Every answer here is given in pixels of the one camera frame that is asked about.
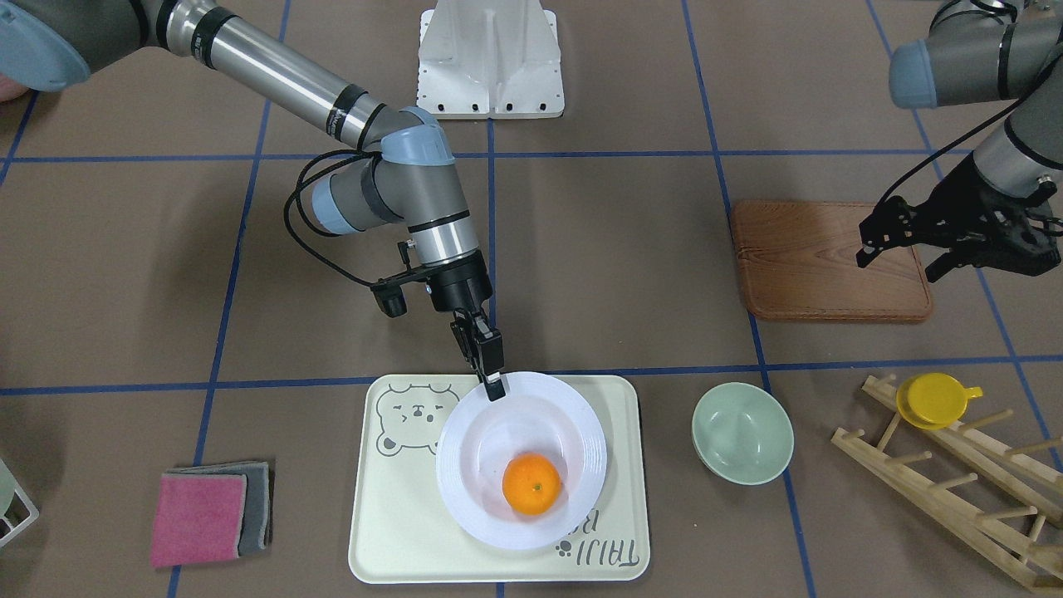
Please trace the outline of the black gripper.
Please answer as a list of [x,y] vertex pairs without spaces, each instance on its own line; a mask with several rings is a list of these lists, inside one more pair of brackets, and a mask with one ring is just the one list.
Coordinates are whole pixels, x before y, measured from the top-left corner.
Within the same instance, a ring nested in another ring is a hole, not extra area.
[[493,288],[482,251],[473,250],[455,261],[431,266],[426,284],[435,311],[473,314],[471,320],[454,317],[452,334],[468,368],[478,375],[488,400],[497,401],[506,394],[502,383],[505,359],[502,334],[483,315],[483,303],[492,297]]
[[1007,197],[988,185],[969,155],[923,203],[930,220],[902,197],[880,200],[859,223],[855,264],[867,268],[885,250],[931,243],[947,251],[925,268],[929,283],[964,267],[1043,275],[1061,264],[1061,220],[1048,204],[1056,190],[1056,182],[1043,177],[1029,197]]

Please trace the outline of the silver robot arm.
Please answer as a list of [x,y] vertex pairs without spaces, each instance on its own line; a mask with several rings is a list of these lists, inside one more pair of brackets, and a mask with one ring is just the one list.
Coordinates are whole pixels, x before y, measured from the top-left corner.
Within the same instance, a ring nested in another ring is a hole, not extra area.
[[504,397],[502,334],[483,303],[488,268],[448,136],[418,107],[392,109],[215,1],[4,1],[2,74],[37,91],[83,83],[145,47],[188,56],[261,93],[343,144],[299,174],[284,221],[335,238],[399,224],[398,275],[362,280],[387,317],[407,311],[403,287],[422,281],[448,311],[465,360],[489,399]]
[[1049,200],[1061,189],[1061,16],[1026,18],[1027,7],[945,1],[925,38],[893,53],[889,93],[899,107],[1007,107],[925,202],[914,207],[889,187],[860,223],[859,267],[918,243],[943,250],[925,270],[929,281],[965,266],[1036,277],[1060,264]]

